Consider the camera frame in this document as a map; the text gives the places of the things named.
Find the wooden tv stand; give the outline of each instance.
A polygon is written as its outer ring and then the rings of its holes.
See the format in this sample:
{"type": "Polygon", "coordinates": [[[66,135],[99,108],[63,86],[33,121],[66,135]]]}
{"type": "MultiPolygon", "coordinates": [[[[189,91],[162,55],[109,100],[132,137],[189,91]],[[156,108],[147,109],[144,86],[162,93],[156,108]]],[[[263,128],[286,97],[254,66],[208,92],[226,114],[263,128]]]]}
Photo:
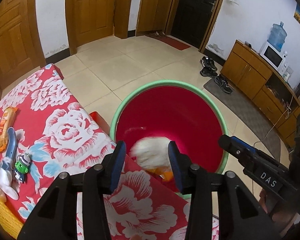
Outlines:
{"type": "Polygon", "coordinates": [[[275,125],[284,143],[294,146],[296,117],[300,114],[300,101],[279,73],[258,53],[236,40],[221,73],[244,93],[275,125]],[[286,110],[280,100],[267,87],[271,86],[280,98],[291,103],[292,113],[280,117],[286,110]]]}

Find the red doormat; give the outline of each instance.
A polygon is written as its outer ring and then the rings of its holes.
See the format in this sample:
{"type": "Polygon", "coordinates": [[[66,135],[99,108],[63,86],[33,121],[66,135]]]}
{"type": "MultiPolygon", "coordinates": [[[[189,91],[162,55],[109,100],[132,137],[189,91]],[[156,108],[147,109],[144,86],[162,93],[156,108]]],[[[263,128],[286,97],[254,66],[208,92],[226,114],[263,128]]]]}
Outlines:
{"type": "Polygon", "coordinates": [[[166,44],[170,45],[171,47],[174,47],[178,50],[184,50],[184,49],[190,48],[189,45],[184,44],[183,42],[177,41],[177,40],[175,40],[173,38],[170,38],[170,37],[160,37],[160,36],[159,37],[151,37],[149,35],[146,35],[146,36],[148,36],[150,38],[153,38],[153,39],[156,39],[156,40],[159,40],[159,41],[162,41],[162,42],[164,42],[164,43],[166,43],[166,44]]]}

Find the green toy figure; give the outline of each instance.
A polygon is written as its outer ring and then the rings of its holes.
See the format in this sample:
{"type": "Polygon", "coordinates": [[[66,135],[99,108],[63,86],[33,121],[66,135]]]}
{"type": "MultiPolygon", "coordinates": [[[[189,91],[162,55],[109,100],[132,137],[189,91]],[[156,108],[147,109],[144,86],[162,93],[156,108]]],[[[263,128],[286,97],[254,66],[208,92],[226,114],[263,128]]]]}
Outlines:
{"type": "Polygon", "coordinates": [[[30,162],[31,159],[29,153],[20,154],[17,158],[13,172],[15,173],[16,179],[21,183],[26,181],[25,174],[29,171],[30,162]]]}

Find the plastic basin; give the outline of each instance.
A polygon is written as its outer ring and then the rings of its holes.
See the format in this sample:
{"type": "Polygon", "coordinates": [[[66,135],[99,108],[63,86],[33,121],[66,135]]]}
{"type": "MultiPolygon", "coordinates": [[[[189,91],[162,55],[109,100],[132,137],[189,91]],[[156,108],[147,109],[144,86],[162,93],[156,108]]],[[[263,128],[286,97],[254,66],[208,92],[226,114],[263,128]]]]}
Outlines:
{"type": "Polygon", "coordinates": [[[125,141],[128,154],[144,137],[165,136],[193,163],[217,173],[228,159],[218,145],[222,134],[227,134],[226,124],[211,99],[175,80],[151,82],[133,91],[118,107],[110,128],[112,140],[125,141]]]}

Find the blue water jug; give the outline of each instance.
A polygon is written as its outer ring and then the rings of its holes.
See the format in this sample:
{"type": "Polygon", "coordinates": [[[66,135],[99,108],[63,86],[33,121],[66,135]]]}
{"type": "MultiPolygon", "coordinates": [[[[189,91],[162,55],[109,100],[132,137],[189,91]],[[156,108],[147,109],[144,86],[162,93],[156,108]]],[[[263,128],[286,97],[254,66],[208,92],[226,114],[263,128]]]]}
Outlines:
{"type": "Polygon", "coordinates": [[[270,32],[268,42],[272,46],[274,46],[277,49],[277,51],[281,52],[284,40],[287,37],[287,33],[283,28],[283,22],[280,22],[280,25],[273,24],[272,26],[273,27],[270,32]]]}

